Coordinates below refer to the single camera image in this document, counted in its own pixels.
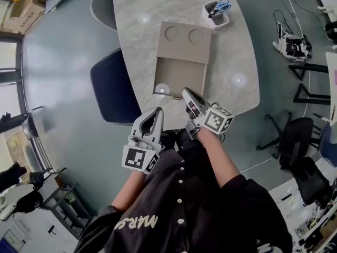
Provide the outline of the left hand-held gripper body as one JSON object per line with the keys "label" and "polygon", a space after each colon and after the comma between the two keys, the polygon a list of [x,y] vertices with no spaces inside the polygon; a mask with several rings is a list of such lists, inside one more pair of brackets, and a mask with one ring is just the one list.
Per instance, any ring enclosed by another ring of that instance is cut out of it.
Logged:
{"label": "left hand-held gripper body", "polygon": [[129,135],[128,144],[123,146],[122,167],[150,174],[164,148],[160,143]]}

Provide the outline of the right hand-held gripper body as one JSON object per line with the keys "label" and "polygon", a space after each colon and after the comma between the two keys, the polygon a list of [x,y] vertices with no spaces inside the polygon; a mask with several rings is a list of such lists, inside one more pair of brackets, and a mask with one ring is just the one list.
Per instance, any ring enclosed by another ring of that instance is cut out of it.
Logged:
{"label": "right hand-held gripper body", "polygon": [[186,106],[186,112],[189,115],[189,120],[185,129],[191,140],[196,139],[200,128],[206,128],[217,135],[224,134],[234,119],[232,113],[217,103],[211,104],[207,110],[204,110],[204,113],[200,113],[198,110],[191,111],[188,106]]}

